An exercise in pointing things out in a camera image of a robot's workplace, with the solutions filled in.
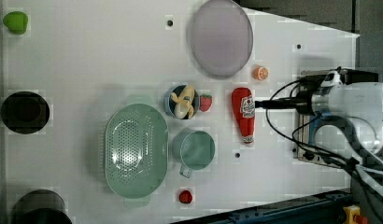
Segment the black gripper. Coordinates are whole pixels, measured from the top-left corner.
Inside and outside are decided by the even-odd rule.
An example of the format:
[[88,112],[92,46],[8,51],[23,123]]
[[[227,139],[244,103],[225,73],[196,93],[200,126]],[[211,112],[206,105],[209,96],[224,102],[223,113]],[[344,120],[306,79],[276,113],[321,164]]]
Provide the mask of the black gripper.
[[294,109],[296,108],[297,112],[304,116],[314,116],[315,113],[312,108],[312,91],[299,91],[296,94],[296,103],[287,99],[277,99],[277,100],[265,100],[265,101],[256,101],[256,108],[263,109]]

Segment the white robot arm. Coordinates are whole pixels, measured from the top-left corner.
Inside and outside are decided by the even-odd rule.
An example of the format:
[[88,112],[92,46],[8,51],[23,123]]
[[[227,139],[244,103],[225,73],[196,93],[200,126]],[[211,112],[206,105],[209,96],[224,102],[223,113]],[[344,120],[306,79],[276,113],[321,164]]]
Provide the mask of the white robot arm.
[[306,88],[295,96],[257,101],[257,108],[294,109],[313,120],[321,119],[322,127],[342,132],[322,144],[298,142],[328,157],[383,175],[383,160],[376,153],[383,148],[383,83],[359,82],[345,85],[341,76],[330,72],[315,88]]

